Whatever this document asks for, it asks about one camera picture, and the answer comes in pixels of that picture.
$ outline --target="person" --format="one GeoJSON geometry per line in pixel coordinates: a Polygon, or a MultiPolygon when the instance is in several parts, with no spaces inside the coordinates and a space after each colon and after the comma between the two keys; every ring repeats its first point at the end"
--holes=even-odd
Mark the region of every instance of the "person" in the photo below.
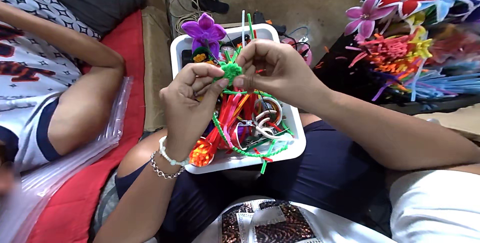
{"type": "Polygon", "coordinates": [[[253,40],[236,62],[244,75],[234,86],[311,113],[302,117],[303,154],[268,164],[251,191],[221,172],[194,175],[152,155],[167,135],[167,155],[184,160],[228,84],[210,84],[223,76],[221,69],[188,64],[160,91],[167,129],[139,142],[118,167],[120,201],[95,243],[144,242],[157,232],[160,242],[196,243],[480,240],[475,144],[438,124],[330,90],[290,45],[253,40]],[[256,69],[266,69],[265,76],[256,69]],[[200,103],[194,92],[204,94],[200,103]],[[356,222],[384,187],[385,174],[392,182],[392,239],[356,222]]]}
{"type": "Polygon", "coordinates": [[[124,60],[98,40],[146,0],[0,1],[3,194],[14,171],[57,160],[105,128],[124,60]]]}

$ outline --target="purple flower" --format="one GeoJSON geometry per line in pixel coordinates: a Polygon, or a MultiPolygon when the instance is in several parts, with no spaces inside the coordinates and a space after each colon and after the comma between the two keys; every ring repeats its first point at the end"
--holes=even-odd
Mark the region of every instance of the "purple flower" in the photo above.
{"type": "Polygon", "coordinates": [[[218,59],[220,51],[220,44],[218,42],[227,35],[227,32],[225,32],[223,27],[215,24],[212,17],[207,13],[203,13],[198,19],[198,22],[188,21],[184,23],[181,28],[187,35],[193,38],[191,45],[192,51],[195,51],[198,47],[207,47],[213,56],[218,59]]]}
{"type": "Polygon", "coordinates": [[[371,37],[375,28],[375,20],[386,17],[396,8],[378,8],[379,0],[365,0],[361,7],[352,7],[346,11],[347,17],[353,20],[345,27],[345,36],[357,31],[365,38],[371,37]]]}

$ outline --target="sleeve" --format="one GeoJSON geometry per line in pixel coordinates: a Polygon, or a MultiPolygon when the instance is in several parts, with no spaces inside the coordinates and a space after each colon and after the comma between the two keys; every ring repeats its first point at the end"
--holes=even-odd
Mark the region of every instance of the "sleeve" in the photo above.
{"type": "Polygon", "coordinates": [[[397,242],[480,241],[480,175],[414,172],[393,183],[390,200],[397,242]]]}

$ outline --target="white bead bracelet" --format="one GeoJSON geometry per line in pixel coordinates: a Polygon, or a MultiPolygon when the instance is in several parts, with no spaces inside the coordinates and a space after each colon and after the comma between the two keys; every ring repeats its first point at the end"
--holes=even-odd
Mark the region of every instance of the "white bead bracelet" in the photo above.
{"type": "Polygon", "coordinates": [[[187,157],[185,160],[183,160],[183,161],[181,161],[181,162],[178,162],[178,161],[176,161],[176,160],[174,160],[174,159],[171,159],[169,156],[166,155],[167,153],[165,152],[165,147],[163,146],[163,143],[165,142],[165,139],[166,139],[166,138],[167,138],[167,137],[164,136],[164,137],[160,138],[160,140],[158,141],[158,142],[160,143],[160,154],[161,154],[166,160],[168,160],[168,161],[170,162],[170,165],[172,165],[172,166],[173,166],[173,165],[180,165],[180,166],[188,165],[188,163],[189,163],[189,161],[190,161],[190,158],[189,158],[189,157],[187,157]]]}

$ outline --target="hand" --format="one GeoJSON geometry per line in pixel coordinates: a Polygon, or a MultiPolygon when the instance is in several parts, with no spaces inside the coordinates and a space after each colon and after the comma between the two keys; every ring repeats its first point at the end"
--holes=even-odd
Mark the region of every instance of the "hand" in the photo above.
{"type": "Polygon", "coordinates": [[[233,85],[249,92],[258,89],[279,100],[309,110],[309,100],[327,98],[332,92],[310,70],[298,52],[288,44],[270,40],[251,41],[235,61],[244,75],[235,78],[233,85]],[[265,69],[255,74],[255,70],[265,69]]]}
{"type": "Polygon", "coordinates": [[[169,157],[182,161],[195,146],[212,120],[217,98],[228,85],[228,79],[212,84],[214,77],[224,71],[207,63],[186,65],[168,87],[160,90],[165,105],[168,136],[166,151],[169,157]],[[194,92],[203,95],[201,102],[194,100],[194,92]]]}
{"type": "Polygon", "coordinates": [[[11,162],[2,163],[2,160],[0,159],[0,198],[3,195],[7,194],[9,190],[13,187],[13,184],[14,184],[13,175],[14,175],[14,172],[12,170],[12,163],[11,162]]]}

